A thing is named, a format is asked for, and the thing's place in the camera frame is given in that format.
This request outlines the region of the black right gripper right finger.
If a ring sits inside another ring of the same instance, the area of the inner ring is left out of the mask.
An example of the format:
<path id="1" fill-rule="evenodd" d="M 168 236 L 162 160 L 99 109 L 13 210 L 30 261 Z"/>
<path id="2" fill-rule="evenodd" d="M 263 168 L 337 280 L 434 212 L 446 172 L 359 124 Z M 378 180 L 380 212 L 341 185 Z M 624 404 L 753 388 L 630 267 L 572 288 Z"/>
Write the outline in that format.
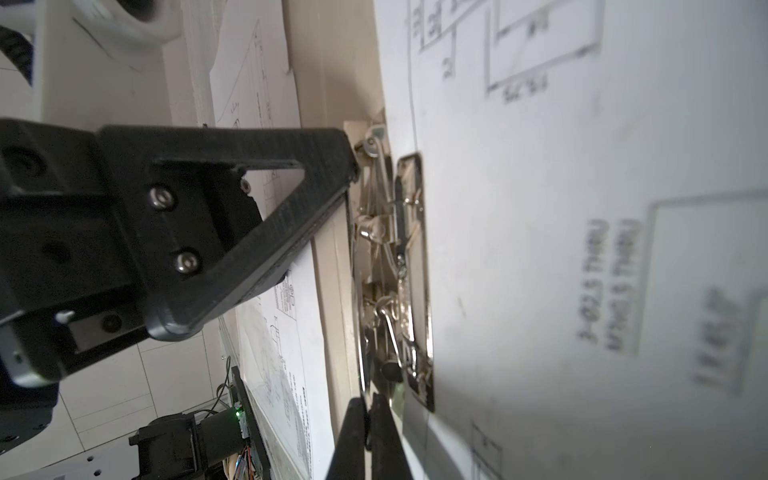
<path id="1" fill-rule="evenodd" d="M 368 437 L 373 480 L 413 479 L 389 401 L 380 393 L 372 397 Z"/>

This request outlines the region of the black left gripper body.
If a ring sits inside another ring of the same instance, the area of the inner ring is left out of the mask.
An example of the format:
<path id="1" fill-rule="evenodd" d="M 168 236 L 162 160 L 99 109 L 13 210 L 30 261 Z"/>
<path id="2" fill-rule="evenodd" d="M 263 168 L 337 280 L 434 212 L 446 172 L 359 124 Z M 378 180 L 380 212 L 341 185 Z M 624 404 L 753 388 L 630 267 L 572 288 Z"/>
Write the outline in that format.
<path id="1" fill-rule="evenodd" d="M 56 384 L 249 300 L 335 195 L 347 135 L 320 129 L 1 123 L 1 366 Z"/>

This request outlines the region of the beige cardboard folder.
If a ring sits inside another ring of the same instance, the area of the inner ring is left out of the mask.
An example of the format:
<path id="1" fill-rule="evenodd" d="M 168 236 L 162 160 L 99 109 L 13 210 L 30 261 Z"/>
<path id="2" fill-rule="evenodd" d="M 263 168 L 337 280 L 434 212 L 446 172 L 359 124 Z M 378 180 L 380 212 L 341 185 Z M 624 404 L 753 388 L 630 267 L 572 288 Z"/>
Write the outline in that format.
<path id="1" fill-rule="evenodd" d="M 370 1 L 286 1 L 283 8 L 302 125 L 352 127 L 337 155 L 339 169 L 308 182 L 328 185 L 335 195 L 312 250 L 331 426 L 338 438 L 347 403 L 359 394 L 345 193 L 351 145 L 383 109 L 374 11 Z"/>

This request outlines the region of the red-stamped technical drawing sheet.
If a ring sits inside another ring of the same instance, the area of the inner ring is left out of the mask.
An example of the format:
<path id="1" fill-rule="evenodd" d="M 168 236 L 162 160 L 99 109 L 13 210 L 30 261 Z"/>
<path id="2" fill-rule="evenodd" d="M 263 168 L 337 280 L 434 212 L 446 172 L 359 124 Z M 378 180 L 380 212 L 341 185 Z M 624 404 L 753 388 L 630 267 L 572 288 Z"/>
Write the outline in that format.
<path id="1" fill-rule="evenodd" d="M 767 5 L 378 1 L 422 158 L 418 479 L 767 475 Z"/>

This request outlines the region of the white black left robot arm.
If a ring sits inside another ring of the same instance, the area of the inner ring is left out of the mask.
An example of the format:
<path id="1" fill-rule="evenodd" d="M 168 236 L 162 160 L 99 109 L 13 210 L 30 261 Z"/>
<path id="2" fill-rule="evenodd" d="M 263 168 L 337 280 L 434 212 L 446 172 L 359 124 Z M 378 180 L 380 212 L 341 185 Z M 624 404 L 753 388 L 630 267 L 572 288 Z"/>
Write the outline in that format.
<path id="1" fill-rule="evenodd" d="M 334 128 L 1 122 L 1 449 L 66 377 L 276 286 L 358 167 Z"/>

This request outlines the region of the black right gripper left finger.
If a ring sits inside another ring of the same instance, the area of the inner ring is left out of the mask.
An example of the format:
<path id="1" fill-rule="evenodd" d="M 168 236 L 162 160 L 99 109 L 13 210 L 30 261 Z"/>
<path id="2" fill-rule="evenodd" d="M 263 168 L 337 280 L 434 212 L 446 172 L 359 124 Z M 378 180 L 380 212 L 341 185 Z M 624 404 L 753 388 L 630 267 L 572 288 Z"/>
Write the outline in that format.
<path id="1" fill-rule="evenodd" d="M 342 422 L 339 438 L 326 475 L 327 480 L 365 478 L 368 410 L 362 397 L 352 398 Z"/>

